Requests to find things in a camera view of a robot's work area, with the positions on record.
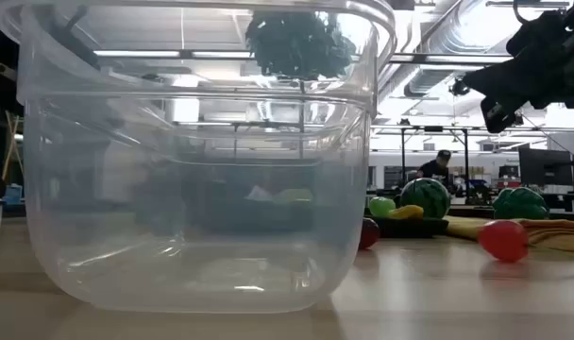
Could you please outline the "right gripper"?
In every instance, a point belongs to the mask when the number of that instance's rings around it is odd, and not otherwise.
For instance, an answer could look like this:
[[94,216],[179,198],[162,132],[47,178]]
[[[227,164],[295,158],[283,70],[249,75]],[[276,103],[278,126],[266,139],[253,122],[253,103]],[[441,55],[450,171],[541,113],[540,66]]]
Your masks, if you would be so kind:
[[486,96],[481,112],[490,133],[523,124],[518,107],[501,103],[528,102],[536,109],[562,103],[574,109],[574,0],[571,8],[548,10],[533,20],[520,14],[520,3],[513,0],[521,27],[506,44],[513,59],[463,77],[468,88]]

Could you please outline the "dark green toy bell pepper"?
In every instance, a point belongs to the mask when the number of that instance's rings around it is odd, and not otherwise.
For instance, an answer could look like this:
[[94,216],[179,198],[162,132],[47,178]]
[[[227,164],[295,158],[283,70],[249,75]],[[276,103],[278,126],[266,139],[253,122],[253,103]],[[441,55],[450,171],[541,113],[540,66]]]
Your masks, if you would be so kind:
[[505,188],[493,202],[495,219],[545,220],[549,207],[545,199],[527,187]]

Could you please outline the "striped toy watermelon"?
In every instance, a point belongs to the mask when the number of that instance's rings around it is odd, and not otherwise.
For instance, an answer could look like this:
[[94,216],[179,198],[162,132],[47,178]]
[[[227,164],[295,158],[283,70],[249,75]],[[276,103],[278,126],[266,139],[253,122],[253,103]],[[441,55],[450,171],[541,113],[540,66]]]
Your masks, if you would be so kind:
[[443,218],[450,209],[451,197],[447,188],[432,178],[417,178],[408,182],[400,193],[401,206],[415,205],[428,218]]

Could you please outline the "bright red toy cherry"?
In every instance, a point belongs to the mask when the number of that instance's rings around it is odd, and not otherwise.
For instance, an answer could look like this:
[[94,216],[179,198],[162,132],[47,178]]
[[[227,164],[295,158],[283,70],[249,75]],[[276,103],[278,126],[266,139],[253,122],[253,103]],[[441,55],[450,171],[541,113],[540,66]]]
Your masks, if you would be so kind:
[[495,259],[516,263],[528,255],[528,234],[517,222],[494,220],[486,223],[478,233],[481,247]]

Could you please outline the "yellow elongated toy fruit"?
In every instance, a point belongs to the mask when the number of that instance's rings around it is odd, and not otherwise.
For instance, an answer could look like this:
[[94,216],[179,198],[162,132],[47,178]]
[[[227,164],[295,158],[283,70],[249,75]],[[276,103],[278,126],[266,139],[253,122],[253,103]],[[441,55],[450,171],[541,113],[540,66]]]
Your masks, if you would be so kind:
[[388,212],[389,218],[397,220],[422,219],[423,216],[424,209],[417,205],[406,205]]

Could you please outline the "light green toy cabbage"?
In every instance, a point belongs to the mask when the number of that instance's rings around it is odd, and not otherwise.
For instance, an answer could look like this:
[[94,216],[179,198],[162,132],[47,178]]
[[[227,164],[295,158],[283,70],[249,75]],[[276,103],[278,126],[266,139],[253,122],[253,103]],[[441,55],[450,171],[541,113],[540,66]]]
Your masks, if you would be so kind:
[[396,207],[395,201],[385,196],[375,196],[368,203],[369,211],[376,217],[388,217]]

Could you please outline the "dark red toy cherry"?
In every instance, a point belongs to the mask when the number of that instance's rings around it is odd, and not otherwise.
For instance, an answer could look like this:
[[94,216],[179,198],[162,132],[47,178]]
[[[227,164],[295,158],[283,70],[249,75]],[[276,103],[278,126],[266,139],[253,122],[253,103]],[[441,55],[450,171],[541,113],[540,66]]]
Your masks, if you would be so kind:
[[380,238],[380,228],[371,218],[364,218],[358,250],[368,249]]

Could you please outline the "leafy plant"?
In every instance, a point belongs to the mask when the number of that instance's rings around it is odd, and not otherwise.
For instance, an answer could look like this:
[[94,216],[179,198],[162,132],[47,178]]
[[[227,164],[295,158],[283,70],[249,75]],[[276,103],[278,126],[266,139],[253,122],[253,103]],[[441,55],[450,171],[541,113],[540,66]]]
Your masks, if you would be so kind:
[[346,73],[356,45],[324,12],[256,11],[245,40],[265,76],[317,80]]

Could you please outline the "clear plastic tupperware container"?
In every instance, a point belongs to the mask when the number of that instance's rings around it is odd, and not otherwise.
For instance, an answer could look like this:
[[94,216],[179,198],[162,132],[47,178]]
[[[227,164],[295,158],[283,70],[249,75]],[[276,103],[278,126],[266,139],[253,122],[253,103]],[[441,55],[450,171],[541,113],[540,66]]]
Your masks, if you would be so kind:
[[[256,11],[324,12],[356,45],[346,73],[265,76]],[[104,309],[281,313],[324,299],[357,251],[387,0],[0,0],[19,46],[30,242],[50,279]],[[209,233],[211,199],[305,188],[336,231]]]

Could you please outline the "black ceiling spotlight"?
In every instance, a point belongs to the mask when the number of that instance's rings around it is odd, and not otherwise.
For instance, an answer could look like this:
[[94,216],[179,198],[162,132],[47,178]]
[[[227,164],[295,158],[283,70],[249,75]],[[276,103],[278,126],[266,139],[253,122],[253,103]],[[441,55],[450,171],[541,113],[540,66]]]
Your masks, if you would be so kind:
[[453,96],[463,96],[469,94],[471,89],[464,83],[461,77],[456,77],[454,82],[449,86],[448,91]]

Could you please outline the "black computer monitor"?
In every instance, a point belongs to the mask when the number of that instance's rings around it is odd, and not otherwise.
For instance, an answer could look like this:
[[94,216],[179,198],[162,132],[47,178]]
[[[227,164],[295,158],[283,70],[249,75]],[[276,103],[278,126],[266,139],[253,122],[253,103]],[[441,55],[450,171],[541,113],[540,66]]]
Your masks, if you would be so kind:
[[523,184],[573,185],[572,159],[567,151],[521,148],[518,158]]

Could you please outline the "person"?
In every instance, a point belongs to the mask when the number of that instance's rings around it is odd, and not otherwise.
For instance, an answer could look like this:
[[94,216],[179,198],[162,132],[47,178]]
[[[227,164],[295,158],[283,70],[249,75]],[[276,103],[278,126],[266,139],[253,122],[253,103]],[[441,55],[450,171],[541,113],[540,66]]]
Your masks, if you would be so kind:
[[419,178],[435,179],[443,185],[448,186],[448,163],[451,158],[449,150],[440,150],[434,160],[428,161],[421,165],[416,175]]

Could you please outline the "black background metal rig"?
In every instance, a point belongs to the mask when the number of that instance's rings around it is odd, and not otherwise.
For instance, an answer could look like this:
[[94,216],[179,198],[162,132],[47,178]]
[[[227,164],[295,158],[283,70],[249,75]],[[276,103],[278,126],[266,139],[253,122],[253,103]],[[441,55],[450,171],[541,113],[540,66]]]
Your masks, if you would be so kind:
[[426,133],[442,133],[442,132],[449,132],[458,142],[460,142],[464,146],[464,184],[465,184],[465,199],[468,200],[470,198],[470,173],[469,173],[469,146],[468,146],[468,138],[469,138],[469,127],[455,127],[455,126],[400,126],[400,154],[401,154],[401,177],[402,180],[406,179],[405,176],[405,167],[406,167],[406,154],[407,151],[405,149],[406,140],[405,134],[408,130],[411,130],[416,134],[417,132],[426,132]]

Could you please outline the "yellow cloth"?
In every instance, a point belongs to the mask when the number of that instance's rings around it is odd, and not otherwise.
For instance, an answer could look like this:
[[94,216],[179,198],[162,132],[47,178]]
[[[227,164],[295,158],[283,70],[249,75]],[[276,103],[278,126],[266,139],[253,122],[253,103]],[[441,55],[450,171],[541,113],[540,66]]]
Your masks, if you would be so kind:
[[[446,234],[452,237],[476,240],[480,229],[490,219],[447,216]],[[574,221],[515,219],[529,236],[532,245],[574,252]]]

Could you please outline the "black cloth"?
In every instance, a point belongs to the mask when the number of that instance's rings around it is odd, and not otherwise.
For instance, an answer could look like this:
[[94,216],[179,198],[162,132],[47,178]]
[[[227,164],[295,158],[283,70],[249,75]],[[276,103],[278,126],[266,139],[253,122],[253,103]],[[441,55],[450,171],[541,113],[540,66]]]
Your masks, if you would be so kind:
[[[445,219],[377,217],[369,209],[363,211],[363,216],[378,225],[382,238],[431,238],[445,233],[448,226]],[[279,204],[249,199],[236,202],[211,199],[203,204],[201,210],[192,213],[190,225],[209,233],[261,236],[322,229],[336,231],[348,220],[344,211],[331,206],[317,206],[311,201]]]

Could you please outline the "blue storage bin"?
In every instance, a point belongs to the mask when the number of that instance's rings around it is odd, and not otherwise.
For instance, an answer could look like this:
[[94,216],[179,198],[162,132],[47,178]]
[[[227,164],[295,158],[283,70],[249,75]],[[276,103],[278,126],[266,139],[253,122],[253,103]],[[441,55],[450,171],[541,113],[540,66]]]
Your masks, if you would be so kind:
[[23,202],[23,187],[12,183],[7,186],[3,200],[6,205],[19,205]]

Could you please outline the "silver ventilation duct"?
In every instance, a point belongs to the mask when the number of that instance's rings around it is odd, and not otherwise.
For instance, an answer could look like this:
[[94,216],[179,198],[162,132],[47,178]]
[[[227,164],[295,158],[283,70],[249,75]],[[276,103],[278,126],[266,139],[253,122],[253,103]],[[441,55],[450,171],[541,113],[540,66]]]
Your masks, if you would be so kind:
[[[422,54],[483,54],[519,29],[512,7],[494,7],[495,0],[458,0],[435,29],[421,39],[415,51]],[[402,64],[380,88],[380,98],[390,95],[421,97],[445,80],[450,70],[429,70],[425,65]]]

